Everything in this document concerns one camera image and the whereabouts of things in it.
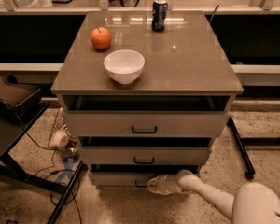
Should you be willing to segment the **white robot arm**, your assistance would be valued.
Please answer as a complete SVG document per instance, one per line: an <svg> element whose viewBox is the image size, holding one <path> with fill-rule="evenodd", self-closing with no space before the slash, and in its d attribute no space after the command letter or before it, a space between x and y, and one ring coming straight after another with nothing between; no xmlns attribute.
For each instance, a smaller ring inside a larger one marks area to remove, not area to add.
<svg viewBox="0 0 280 224"><path fill-rule="evenodd" d="M175 175L158 175L147 182L147 189L155 194L195 192L231 224L280 224L280 199L260 183L246 183L235 195L203 182L189 170Z"/></svg>

